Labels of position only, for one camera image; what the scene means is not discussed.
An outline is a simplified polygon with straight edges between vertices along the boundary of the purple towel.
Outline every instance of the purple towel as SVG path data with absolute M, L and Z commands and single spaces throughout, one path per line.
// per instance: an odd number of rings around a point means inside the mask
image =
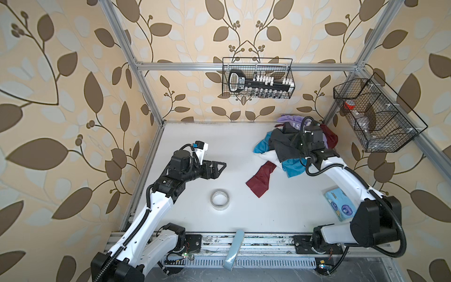
M 296 128 L 297 130 L 301 129 L 301 122 L 304 119 L 303 116 L 281 116 L 280 118 L 277 119 L 277 122 L 289 122 L 291 124 L 291 126 L 293 126 L 294 128 Z M 304 126 L 309 125 L 311 121 L 307 121 Z M 327 138 L 325 136 L 325 134 L 322 134 L 322 140 L 324 141 L 324 145 L 326 146 L 326 148 L 328 148 L 327 146 Z

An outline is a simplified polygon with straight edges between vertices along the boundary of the wallpaper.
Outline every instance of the wallpaper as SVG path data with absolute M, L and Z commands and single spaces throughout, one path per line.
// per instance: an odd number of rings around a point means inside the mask
M 353 63 L 384 0 L 113 0 L 143 62 L 276 56 Z
M 450 15 L 449 1 L 406 0 L 367 65 L 399 91 L 426 121 L 429 129 L 423 134 L 448 156 L 451 156 L 447 149 L 451 144 Z M 336 115 L 333 124 L 331 128 L 339 137 L 337 151 L 348 166 L 375 189 L 401 201 L 407 251 L 397 260 L 406 279 L 449 281 L 450 185 L 415 143 L 410 142 L 396 153 L 364 153 L 344 117 Z
M 281 114 L 310 115 L 322 120 L 333 101 L 332 89 L 345 80 L 343 72 L 294 72 L 296 88 L 291 99 L 246 97 L 222 93 L 217 72 L 144 72 L 165 120 L 274 121 Z
M 0 0 L 0 280 L 77 281 L 156 125 L 99 5 Z

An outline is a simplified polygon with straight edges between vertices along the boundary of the black mesh basket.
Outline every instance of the black mesh basket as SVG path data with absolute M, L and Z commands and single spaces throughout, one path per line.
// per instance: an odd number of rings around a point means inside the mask
M 290 99 L 295 90 L 292 59 L 222 58 L 222 93 Z
M 385 95 L 383 86 L 393 91 L 396 102 Z M 396 152 L 428 127 L 377 73 L 370 79 L 353 79 L 335 86 L 334 99 L 369 153 Z

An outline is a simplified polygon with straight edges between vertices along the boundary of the adhesive tape roll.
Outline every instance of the adhesive tape roll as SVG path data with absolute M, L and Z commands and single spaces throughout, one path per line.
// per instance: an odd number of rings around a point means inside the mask
M 229 206 L 229 195 L 224 190 L 216 190 L 210 197 L 215 210 L 223 211 Z

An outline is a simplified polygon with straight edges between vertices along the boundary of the maroon cloth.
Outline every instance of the maroon cloth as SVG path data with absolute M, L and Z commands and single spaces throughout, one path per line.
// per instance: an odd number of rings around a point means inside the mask
M 269 189 L 269 175 L 274 171 L 276 165 L 267 161 L 260 167 L 258 172 L 246 182 L 246 185 L 257 197 L 261 197 Z
M 338 143 L 338 136 L 335 133 L 333 133 L 332 130 L 330 130 L 330 128 L 327 127 L 327 125 L 320 124 L 319 126 L 321 127 L 324 135 L 326 136 L 327 147 L 329 149 L 335 148 L 335 146 Z

